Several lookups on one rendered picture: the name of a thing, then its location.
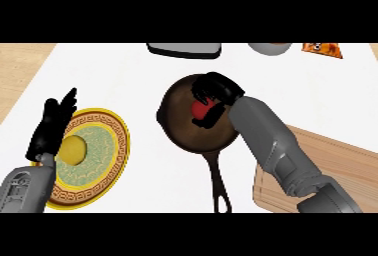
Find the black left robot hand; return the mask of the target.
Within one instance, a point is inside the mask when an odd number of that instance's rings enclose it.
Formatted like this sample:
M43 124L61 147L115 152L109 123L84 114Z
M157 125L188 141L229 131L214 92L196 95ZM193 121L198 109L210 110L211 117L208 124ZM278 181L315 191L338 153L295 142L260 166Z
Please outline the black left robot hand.
M25 154L25 158L32 162L40 161L40 156L44 153L58 154L65 129L77 110L75 95L77 89L72 88L62 102L58 102L55 98L49 98L44 102L43 117L31 137Z

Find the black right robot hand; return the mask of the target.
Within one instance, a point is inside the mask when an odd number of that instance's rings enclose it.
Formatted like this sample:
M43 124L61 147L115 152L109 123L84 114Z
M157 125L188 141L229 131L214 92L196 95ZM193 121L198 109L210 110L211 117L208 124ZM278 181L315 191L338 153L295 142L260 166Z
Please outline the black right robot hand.
M204 105L214 99L219 103L210 108L202 120L192 120L193 124L210 129L223 115L224 106L232 106L244 94L245 91L239 85L220 73L208 72L201 75L192 84L192 95Z

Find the red tomato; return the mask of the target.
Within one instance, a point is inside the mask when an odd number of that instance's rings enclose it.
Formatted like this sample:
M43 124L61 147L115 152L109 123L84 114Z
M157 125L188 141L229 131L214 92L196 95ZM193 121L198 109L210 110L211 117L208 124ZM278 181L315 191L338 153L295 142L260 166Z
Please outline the red tomato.
M214 106L214 101L207 99L207 104L199 102L198 100L192 103L192 116L195 119L202 120L207 112L210 111L211 107Z

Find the dark brown frying pan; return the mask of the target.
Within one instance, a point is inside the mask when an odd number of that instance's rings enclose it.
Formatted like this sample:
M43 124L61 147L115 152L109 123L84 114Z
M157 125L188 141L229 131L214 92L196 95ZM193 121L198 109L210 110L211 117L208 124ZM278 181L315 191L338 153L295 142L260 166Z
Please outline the dark brown frying pan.
M199 74L183 77L168 88L157 111L157 121L171 142L183 150L201 154L205 158L211 173L214 212L220 212L219 203L224 201L226 212L230 213L232 204L219 169L219 154L232 144L239 133L227 119L229 107L210 129L199 128L192 122L195 98L190 89L199 77Z

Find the pale wooden cutting board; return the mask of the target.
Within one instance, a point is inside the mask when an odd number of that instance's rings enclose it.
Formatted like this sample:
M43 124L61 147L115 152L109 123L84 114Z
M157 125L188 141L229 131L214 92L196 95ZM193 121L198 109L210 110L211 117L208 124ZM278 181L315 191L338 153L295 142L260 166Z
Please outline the pale wooden cutting board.
M340 142L294 126L300 147L325 175L335 178L362 211L378 213L378 153ZM303 198L285 195L273 176L255 167L252 200L272 212L297 213Z

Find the yellow lemon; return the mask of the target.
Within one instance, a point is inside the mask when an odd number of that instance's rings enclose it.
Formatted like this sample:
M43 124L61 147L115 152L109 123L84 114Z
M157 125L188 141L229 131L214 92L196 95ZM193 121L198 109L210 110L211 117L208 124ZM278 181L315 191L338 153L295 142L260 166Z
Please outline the yellow lemon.
M62 141L59 158L68 165L75 166L83 162L86 154L87 144L84 139L77 135L68 136Z

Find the yellow patterned plate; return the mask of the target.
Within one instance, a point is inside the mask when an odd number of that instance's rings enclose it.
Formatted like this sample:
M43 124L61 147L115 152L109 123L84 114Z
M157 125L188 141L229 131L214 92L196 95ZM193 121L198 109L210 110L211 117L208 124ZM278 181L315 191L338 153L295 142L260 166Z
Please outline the yellow patterned plate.
M84 140L86 155L77 165L56 156L56 181L47 206L72 210L93 203L114 186L130 156L130 132L121 117L102 108L74 113L63 138Z

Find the grey flat appliance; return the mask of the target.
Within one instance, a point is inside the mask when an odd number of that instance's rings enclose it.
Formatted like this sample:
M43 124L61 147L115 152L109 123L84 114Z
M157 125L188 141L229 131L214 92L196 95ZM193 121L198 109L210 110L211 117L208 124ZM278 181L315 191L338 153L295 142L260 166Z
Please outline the grey flat appliance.
M216 59L220 56L220 43L148 43L151 53L188 59Z

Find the grey round bowl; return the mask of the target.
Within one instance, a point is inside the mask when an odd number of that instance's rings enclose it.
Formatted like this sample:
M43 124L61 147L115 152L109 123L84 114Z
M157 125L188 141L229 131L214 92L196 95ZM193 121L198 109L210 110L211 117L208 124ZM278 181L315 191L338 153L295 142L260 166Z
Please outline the grey round bowl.
M278 56L288 51L291 43L250 43L250 47L266 56Z

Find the orange snack bag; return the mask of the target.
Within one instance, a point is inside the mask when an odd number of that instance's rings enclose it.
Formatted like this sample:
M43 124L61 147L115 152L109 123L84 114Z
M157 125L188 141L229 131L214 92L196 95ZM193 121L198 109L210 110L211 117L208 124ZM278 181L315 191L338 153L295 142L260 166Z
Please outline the orange snack bag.
M303 51L335 58L343 58L340 45L337 43L304 43Z

